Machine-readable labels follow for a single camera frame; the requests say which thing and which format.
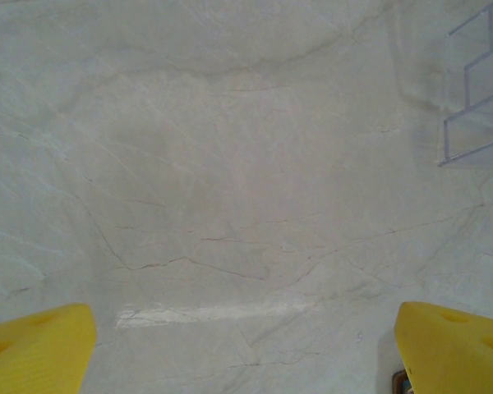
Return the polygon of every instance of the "marble floor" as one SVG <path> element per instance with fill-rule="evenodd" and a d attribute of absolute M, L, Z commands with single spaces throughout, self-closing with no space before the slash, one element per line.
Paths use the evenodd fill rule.
<path fill-rule="evenodd" d="M 493 170 L 438 168 L 487 2 L 0 1 L 0 322 L 85 302 L 82 393 L 388 393 L 399 305 L 493 317 Z"/>

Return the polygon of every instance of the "yellow plastic piece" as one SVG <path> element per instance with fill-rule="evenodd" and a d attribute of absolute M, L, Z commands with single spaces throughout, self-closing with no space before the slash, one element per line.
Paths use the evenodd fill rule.
<path fill-rule="evenodd" d="M 493 319 L 406 302 L 394 333 L 416 394 L 493 394 Z"/>
<path fill-rule="evenodd" d="M 0 394 L 76 394 L 95 344 L 88 305 L 0 324 Z"/>

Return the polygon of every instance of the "white marble surface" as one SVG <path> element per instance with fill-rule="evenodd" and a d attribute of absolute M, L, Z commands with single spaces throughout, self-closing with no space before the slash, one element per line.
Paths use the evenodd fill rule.
<path fill-rule="evenodd" d="M 483 4 L 1 4 L 0 321 L 89 303 L 83 393 L 389 392 L 402 301 L 493 317 L 493 172 L 435 165 Z"/>

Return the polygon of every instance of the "dark object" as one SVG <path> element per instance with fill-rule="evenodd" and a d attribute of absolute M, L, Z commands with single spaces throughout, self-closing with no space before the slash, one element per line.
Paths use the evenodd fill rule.
<path fill-rule="evenodd" d="M 410 389 L 411 383 L 405 370 L 393 375 L 393 394 L 408 394 Z"/>

